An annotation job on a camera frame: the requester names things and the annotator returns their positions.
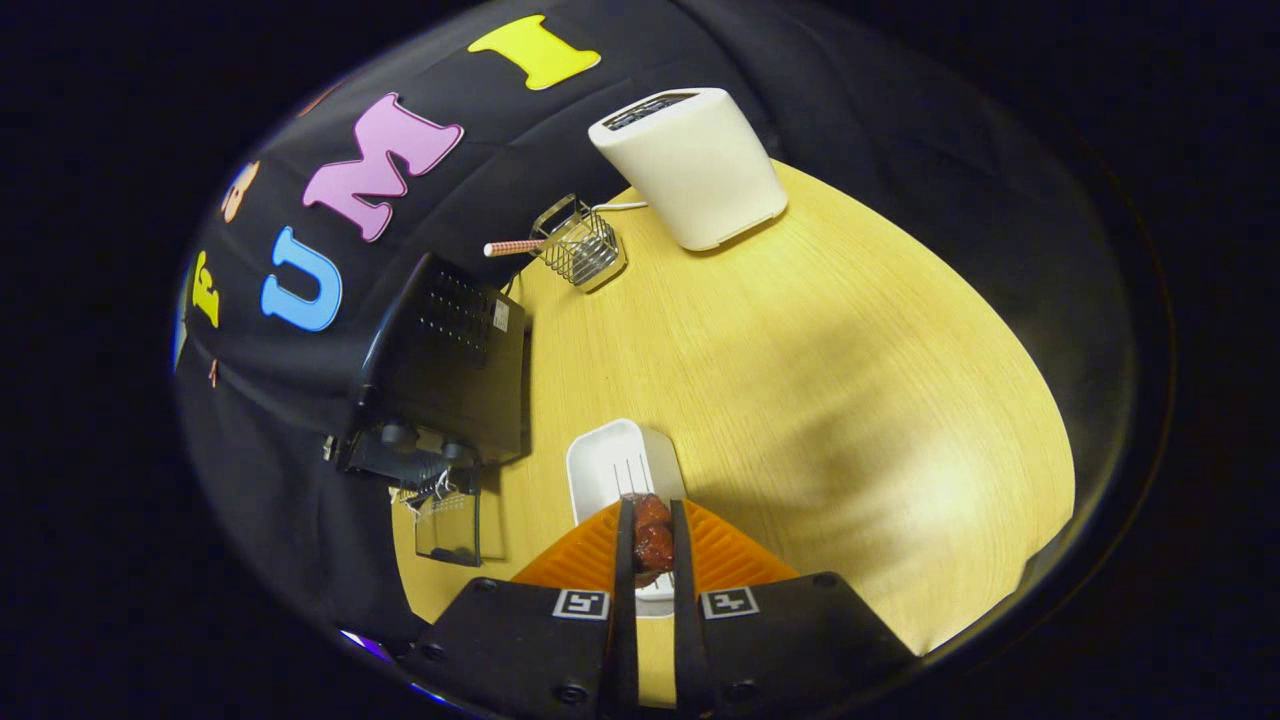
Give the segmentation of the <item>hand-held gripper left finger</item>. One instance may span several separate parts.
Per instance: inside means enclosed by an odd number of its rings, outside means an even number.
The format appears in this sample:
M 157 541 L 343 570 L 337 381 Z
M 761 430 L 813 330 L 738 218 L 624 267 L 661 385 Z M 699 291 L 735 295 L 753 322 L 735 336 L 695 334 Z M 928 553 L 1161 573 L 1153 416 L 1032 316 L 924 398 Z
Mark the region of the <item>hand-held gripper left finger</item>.
M 626 717 L 637 705 L 635 506 L 599 512 L 614 538 L 595 589 L 470 580 L 404 656 L 416 688 L 470 717 Z

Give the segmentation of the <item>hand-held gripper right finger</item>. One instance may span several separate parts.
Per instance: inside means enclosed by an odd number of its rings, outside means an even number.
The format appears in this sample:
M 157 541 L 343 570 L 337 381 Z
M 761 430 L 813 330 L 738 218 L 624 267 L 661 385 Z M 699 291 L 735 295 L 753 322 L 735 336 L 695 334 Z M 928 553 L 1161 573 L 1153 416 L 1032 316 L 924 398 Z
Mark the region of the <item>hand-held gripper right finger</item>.
M 690 500 L 671 505 L 684 719 L 841 719 L 916 656 L 837 573 L 803 575 Z

